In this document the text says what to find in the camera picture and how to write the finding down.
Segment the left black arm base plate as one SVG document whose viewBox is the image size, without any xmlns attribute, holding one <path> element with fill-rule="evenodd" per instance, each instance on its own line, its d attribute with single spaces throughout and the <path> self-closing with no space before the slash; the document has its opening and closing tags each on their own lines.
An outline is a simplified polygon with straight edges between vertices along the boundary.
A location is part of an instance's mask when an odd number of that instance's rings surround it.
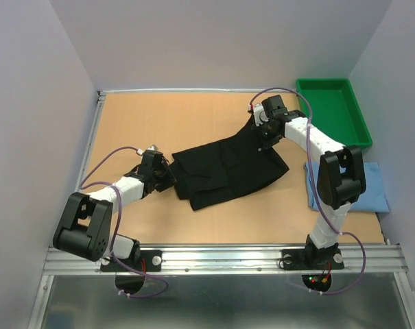
<svg viewBox="0 0 415 329">
<path fill-rule="evenodd" d="M 121 262 L 137 271 L 146 271 L 147 273 L 160 272 L 162 254 L 162 251 L 159 249 L 143 249 L 140 251 L 140 256 L 121 259 Z M 100 265 L 99 270 L 103 273 L 128 272 L 125 267 L 122 267 L 114 260 L 111 260 L 107 265 Z"/>
</svg>

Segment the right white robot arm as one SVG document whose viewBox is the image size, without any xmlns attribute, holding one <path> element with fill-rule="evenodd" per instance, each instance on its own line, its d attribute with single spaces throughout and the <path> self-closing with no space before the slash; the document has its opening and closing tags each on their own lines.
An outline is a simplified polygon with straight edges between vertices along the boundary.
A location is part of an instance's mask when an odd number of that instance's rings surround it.
<svg viewBox="0 0 415 329">
<path fill-rule="evenodd" d="M 366 190 L 366 177 L 361 149 L 345 146 L 311 123 L 311 115 L 299 110 L 289 111 L 282 97 L 275 95 L 254 105 L 248 112 L 252 128 L 261 140 L 260 150 L 286 138 L 307 152 L 307 162 L 319 164 L 318 174 L 311 176 L 311 189 L 320 212 L 308 238 L 310 247 L 303 259 L 310 267 L 319 267 L 328 259 L 328 250 L 335 248 L 342 236 L 347 212 Z"/>
</svg>

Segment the black long sleeve shirt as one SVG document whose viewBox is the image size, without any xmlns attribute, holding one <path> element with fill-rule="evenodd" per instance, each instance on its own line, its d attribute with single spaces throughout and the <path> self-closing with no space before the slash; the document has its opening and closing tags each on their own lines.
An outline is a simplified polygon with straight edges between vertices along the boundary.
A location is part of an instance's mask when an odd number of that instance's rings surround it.
<svg viewBox="0 0 415 329">
<path fill-rule="evenodd" d="M 250 119 L 233 136 L 173 153 L 178 198 L 197 211 L 271 185 L 289 167 L 275 150 L 260 146 Z"/>
</svg>

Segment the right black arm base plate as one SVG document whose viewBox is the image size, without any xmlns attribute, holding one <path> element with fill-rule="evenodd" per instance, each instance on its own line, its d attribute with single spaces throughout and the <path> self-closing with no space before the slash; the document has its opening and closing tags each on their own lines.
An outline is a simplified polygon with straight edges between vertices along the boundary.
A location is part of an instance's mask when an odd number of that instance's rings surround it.
<svg viewBox="0 0 415 329">
<path fill-rule="evenodd" d="M 341 270 L 344 268 L 344 262 L 342 259 L 336 261 L 337 255 L 341 255 L 339 249 L 283 249 L 279 262 L 280 267 L 286 271 Z"/>
</svg>

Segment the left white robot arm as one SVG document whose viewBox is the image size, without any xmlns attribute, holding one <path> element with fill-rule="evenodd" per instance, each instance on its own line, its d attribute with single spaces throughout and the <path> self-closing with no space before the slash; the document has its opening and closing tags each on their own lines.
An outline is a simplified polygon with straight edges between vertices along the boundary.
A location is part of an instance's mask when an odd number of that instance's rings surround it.
<svg viewBox="0 0 415 329">
<path fill-rule="evenodd" d="M 169 161 L 155 146 L 131 150 L 141 157 L 131 171 L 114 183 L 95 183 L 103 186 L 98 191 L 77 191 L 69 196 L 53 237 L 56 249 L 91 261 L 110 256 L 112 216 L 124 206 L 175 184 Z"/>
</svg>

